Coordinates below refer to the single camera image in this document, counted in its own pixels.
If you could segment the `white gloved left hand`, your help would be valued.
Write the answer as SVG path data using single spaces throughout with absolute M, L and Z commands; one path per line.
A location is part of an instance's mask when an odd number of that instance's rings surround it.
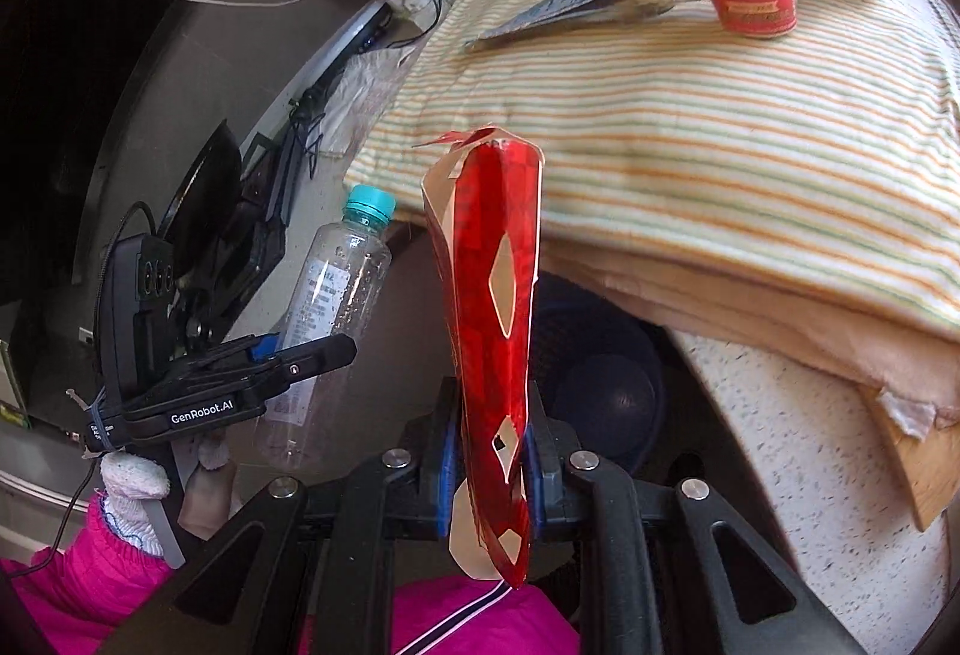
M 171 481 L 179 478 L 160 463 L 136 453 L 117 450 L 101 460 L 106 497 L 101 504 L 112 535 L 149 557 L 162 557 L 172 569 L 185 563 L 172 525 L 187 535 L 210 540 L 241 507 L 235 491 L 238 465 L 229 455 L 226 434 L 213 431 L 194 440 L 187 452 L 189 478 L 176 515 L 161 522 L 163 502 L 171 496 Z

